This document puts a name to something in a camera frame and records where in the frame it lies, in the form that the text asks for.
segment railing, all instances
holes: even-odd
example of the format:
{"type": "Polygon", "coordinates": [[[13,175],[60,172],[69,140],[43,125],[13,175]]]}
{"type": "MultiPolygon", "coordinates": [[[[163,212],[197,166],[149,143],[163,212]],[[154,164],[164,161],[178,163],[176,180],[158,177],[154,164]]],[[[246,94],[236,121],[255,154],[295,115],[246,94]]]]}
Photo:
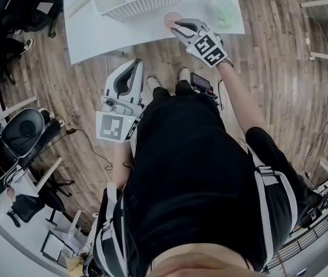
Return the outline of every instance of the railing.
{"type": "Polygon", "coordinates": [[[319,224],[316,224],[314,228],[311,228],[307,233],[299,238],[296,241],[284,246],[279,251],[278,256],[273,257],[273,259],[265,266],[263,273],[268,272],[268,270],[281,265],[282,262],[286,262],[298,253],[302,252],[305,248],[313,244],[319,237],[321,237],[325,232],[328,231],[328,219],[321,221],[319,224]]]}

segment forearm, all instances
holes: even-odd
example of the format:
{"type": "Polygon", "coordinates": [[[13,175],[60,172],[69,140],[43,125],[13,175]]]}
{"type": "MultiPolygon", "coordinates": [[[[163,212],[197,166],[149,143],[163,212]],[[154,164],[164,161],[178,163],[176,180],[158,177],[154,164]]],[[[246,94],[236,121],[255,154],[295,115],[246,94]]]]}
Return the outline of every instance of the forearm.
{"type": "Polygon", "coordinates": [[[229,99],[243,133],[246,134],[252,127],[266,130],[266,121],[259,105],[234,69],[228,63],[220,63],[218,70],[226,85],[229,99]]]}
{"type": "Polygon", "coordinates": [[[130,143],[114,144],[113,182],[117,184],[119,190],[123,190],[128,181],[131,169],[126,166],[131,165],[132,160],[133,155],[130,143]]]}

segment pink round object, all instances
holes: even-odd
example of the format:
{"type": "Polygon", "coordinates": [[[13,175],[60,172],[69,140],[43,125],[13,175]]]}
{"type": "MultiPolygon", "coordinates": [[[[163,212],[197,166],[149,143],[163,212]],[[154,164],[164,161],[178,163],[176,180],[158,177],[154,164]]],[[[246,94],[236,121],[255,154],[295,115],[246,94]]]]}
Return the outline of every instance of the pink round object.
{"type": "Polygon", "coordinates": [[[178,29],[180,26],[176,25],[175,22],[178,20],[181,20],[183,18],[182,15],[180,15],[177,12],[170,12],[164,17],[164,24],[168,29],[178,29]]]}

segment strap buckle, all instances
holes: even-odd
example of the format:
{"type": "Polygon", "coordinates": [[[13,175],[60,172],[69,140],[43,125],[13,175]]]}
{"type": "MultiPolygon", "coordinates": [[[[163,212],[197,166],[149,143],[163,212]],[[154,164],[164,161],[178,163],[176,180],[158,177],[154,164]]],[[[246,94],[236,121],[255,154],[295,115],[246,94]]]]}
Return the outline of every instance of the strap buckle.
{"type": "Polygon", "coordinates": [[[263,179],[264,186],[278,184],[275,172],[270,166],[258,166],[256,169],[263,179]]]}

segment black shirt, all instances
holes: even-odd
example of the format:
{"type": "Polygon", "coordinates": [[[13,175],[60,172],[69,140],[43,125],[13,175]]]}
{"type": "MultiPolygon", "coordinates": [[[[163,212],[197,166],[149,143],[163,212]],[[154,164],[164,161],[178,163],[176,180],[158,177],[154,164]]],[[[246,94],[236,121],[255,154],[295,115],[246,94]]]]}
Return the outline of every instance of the black shirt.
{"type": "MultiPolygon", "coordinates": [[[[272,138],[252,128],[246,141],[264,164],[283,172],[305,206],[305,187],[272,138]]],[[[256,271],[266,261],[252,157],[231,138],[208,96],[173,96],[144,113],[135,169],[125,188],[126,222],[139,252],[139,275],[161,253],[184,244],[225,246],[256,271]]],[[[291,228],[280,184],[266,194],[277,251],[291,228]]]]}

